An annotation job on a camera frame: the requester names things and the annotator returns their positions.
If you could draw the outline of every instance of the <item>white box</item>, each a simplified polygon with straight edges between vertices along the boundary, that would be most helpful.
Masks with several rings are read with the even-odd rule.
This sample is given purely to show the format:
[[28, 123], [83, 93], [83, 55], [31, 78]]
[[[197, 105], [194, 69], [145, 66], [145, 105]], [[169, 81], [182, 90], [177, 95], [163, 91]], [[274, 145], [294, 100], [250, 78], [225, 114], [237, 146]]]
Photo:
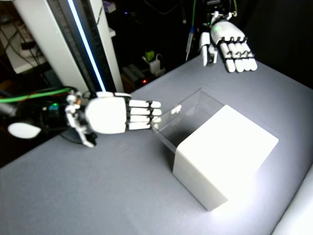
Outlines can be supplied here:
[[211, 211], [240, 194], [277, 143], [225, 105], [178, 145], [173, 174]]

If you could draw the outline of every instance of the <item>table surface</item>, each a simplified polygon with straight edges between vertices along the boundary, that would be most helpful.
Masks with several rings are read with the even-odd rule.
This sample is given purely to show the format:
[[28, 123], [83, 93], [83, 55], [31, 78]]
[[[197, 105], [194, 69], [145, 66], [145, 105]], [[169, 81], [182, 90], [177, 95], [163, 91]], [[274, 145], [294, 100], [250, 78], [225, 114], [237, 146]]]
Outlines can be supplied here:
[[[1, 26], [1, 28], [4, 31], [7, 38], [10, 38], [16, 32], [16, 29], [14, 28], [14, 26], [12, 24], [3, 25], [3, 26]], [[6, 40], [6, 38], [4, 37], [4, 35], [1, 32], [0, 32], [0, 40], [3, 44], [3, 47], [5, 47], [8, 43], [8, 41]], [[21, 38], [19, 37], [19, 35], [16, 35], [11, 40], [11, 45], [13, 46], [13, 48], [17, 52], [20, 51]], [[26, 60], [32, 64], [32, 65], [30, 65], [27, 61], [25, 61], [21, 57], [19, 57], [14, 52], [14, 50], [11, 48], [11, 46], [9, 46], [5, 52], [9, 58], [9, 61], [12, 65], [12, 68], [14, 69], [14, 71], [17, 74], [21, 73], [21, 72], [25, 72], [25, 71], [33, 68], [33, 67], [38, 66], [36, 60], [33, 57], [27, 57], [26, 58]], [[45, 57], [42, 55], [38, 56], [38, 62], [39, 62], [39, 64], [45, 63], [46, 62]]]
[[133, 93], [165, 111], [202, 87], [275, 135], [243, 198], [207, 212], [152, 131], [101, 135], [93, 149], [57, 136], [0, 170], [0, 234], [270, 234], [313, 161], [313, 90], [258, 66], [229, 74], [197, 57]]

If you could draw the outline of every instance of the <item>white robotic hand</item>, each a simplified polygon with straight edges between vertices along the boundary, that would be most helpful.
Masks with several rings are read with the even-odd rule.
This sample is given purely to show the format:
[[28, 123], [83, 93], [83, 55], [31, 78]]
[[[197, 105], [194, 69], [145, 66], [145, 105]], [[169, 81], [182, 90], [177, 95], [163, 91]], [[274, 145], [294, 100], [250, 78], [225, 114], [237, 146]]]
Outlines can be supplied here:
[[67, 120], [75, 128], [82, 143], [94, 147], [88, 140], [90, 130], [100, 134], [118, 134], [127, 130], [149, 129], [151, 122], [160, 122], [161, 104], [156, 101], [133, 100], [130, 94], [97, 92], [82, 112], [79, 96], [67, 97]]
[[[228, 20], [231, 18], [231, 13], [223, 20], [218, 20], [221, 16], [217, 11], [214, 12], [211, 21], [211, 35], [208, 32], [204, 32], [201, 35], [200, 47], [201, 54], [204, 54], [204, 45], [209, 45], [208, 53], [211, 57], [211, 63], [216, 63], [216, 53], [213, 52], [210, 37], [213, 43], [220, 50], [225, 62], [226, 69], [229, 72], [243, 72], [243, 71], [255, 71], [258, 66], [254, 59], [254, 54], [251, 52], [248, 46], [247, 38], [245, 34], [237, 28], [234, 24]], [[205, 56], [203, 57], [203, 65], [205, 66]]]

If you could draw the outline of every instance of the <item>clear plastic container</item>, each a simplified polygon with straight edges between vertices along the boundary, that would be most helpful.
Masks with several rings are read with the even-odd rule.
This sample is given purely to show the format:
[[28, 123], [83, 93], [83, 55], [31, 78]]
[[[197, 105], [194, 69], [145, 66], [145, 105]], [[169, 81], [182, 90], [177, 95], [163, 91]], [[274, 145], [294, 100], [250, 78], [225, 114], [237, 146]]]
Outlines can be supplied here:
[[160, 122], [152, 123], [156, 136], [175, 153], [177, 146], [224, 105], [197, 90], [173, 109], [160, 116]]

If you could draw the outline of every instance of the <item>light strip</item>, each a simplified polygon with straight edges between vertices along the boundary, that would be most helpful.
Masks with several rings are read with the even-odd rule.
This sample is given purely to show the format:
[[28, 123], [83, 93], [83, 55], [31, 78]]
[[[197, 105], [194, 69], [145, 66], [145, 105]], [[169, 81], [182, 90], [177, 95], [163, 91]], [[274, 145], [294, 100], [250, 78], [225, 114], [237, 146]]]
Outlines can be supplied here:
[[94, 58], [93, 58], [91, 49], [90, 49], [90, 47], [89, 47], [87, 38], [86, 38], [86, 36], [85, 36], [85, 32], [84, 32], [84, 30], [83, 30], [82, 24], [80, 23], [80, 20], [79, 20], [79, 17], [78, 17], [78, 14], [77, 14], [75, 5], [74, 5], [74, 3], [73, 3], [73, 0], [67, 0], [67, 2], [68, 2], [68, 4], [69, 4], [70, 10], [71, 10], [71, 12], [72, 12], [72, 14], [73, 14], [74, 20], [75, 20], [76, 25], [77, 25], [77, 27], [78, 27], [78, 31], [79, 31], [79, 33], [80, 33], [80, 36], [82, 37], [82, 40], [83, 40], [83, 43], [84, 43], [84, 45], [85, 45], [85, 48], [86, 48], [88, 57], [89, 57], [89, 59], [90, 59], [90, 61], [91, 61], [93, 70], [94, 70], [94, 72], [96, 73], [96, 76], [97, 76], [97, 79], [98, 79], [98, 81], [99, 81], [100, 87], [101, 87], [102, 91], [105, 92], [106, 89], [105, 89], [104, 84], [103, 84], [103, 81], [102, 81], [102, 79], [101, 79], [101, 76], [100, 76], [98, 67], [97, 67], [97, 65], [96, 65], [96, 62], [94, 61]]

